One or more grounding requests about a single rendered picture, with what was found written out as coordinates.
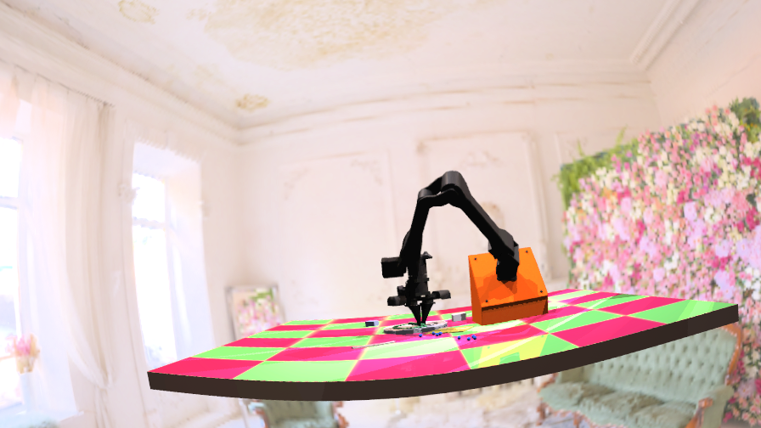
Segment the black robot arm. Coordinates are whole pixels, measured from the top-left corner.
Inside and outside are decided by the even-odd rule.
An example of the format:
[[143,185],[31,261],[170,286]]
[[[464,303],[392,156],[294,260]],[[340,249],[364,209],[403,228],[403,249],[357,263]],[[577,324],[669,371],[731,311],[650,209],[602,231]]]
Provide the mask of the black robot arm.
[[488,253],[495,261],[497,259],[497,280],[516,281],[520,265],[519,245],[510,233],[493,222],[471,196],[464,177],[453,170],[445,172],[418,193],[411,228],[403,239],[399,257],[381,258],[383,278],[401,278],[406,272],[408,277],[427,274],[426,259],[432,259],[432,256],[427,251],[420,252],[428,211],[433,206],[447,203],[460,208],[488,239]]

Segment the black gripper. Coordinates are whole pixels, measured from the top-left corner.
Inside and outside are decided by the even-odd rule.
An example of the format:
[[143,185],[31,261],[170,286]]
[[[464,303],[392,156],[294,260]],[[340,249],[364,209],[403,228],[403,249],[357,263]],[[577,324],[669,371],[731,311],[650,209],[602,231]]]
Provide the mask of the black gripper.
[[[420,326],[420,321],[422,324],[426,324],[426,319],[431,310],[431,307],[433,304],[436,303],[436,302],[433,302],[433,300],[437,300],[437,299],[442,300],[442,299],[451,298],[449,290],[438,290],[438,291],[433,291],[432,293],[428,291],[427,281],[429,281],[427,274],[408,277],[407,279],[407,283],[409,283],[408,297],[389,296],[387,299],[387,305],[393,306],[393,307],[404,305],[405,307],[408,307],[409,309],[411,309],[411,312],[414,315],[414,318],[417,321],[418,326]],[[418,296],[418,298],[414,298],[416,296]],[[425,296],[425,297],[421,297],[421,296]],[[417,301],[422,301],[422,302],[418,304]],[[421,307],[421,312],[420,312],[420,307]],[[422,318],[421,318],[421,315],[422,315]]]

